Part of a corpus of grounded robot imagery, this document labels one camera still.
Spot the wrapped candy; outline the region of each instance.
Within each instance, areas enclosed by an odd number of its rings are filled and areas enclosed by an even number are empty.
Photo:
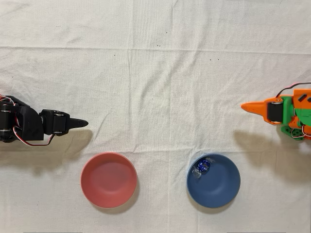
[[[208,172],[210,168],[210,164],[213,162],[213,160],[209,157],[206,157],[205,159],[202,159],[198,162],[196,166],[193,166],[192,173],[196,178],[200,178],[202,173]]]

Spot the blue object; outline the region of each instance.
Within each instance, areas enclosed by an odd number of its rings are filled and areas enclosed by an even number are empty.
[[[202,159],[213,160],[208,172],[198,179],[193,173]],[[208,208],[222,207],[238,194],[241,178],[238,168],[227,157],[220,154],[205,154],[190,167],[187,175],[187,189],[198,204]]]
[[[210,167],[209,161],[207,161],[206,159],[202,159],[201,161],[199,161],[197,169],[200,172],[207,172],[209,167]]]

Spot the pink bowl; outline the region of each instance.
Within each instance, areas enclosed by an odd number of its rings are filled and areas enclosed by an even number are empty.
[[[126,203],[137,185],[133,164],[123,155],[105,152],[95,155],[81,173],[84,196],[94,205],[114,208]]]

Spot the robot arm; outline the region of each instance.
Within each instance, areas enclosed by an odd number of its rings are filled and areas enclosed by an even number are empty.
[[[28,146],[46,146],[55,135],[62,136],[70,129],[86,125],[87,121],[70,118],[69,114],[56,110],[44,109],[38,114],[17,98],[0,95],[0,141],[8,143],[18,139]],[[43,140],[44,134],[51,135],[48,144],[26,142]]]

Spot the white cloth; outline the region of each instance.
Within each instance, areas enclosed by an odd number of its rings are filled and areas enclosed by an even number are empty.
[[[0,93],[89,122],[48,147],[0,143],[0,232],[309,233],[310,142],[240,103],[310,81],[310,12],[309,0],[0,0]],[[117,209],[79,184],[103,151],[138,173]],[[199,151],[240,170],[230,205],[188,197]]]

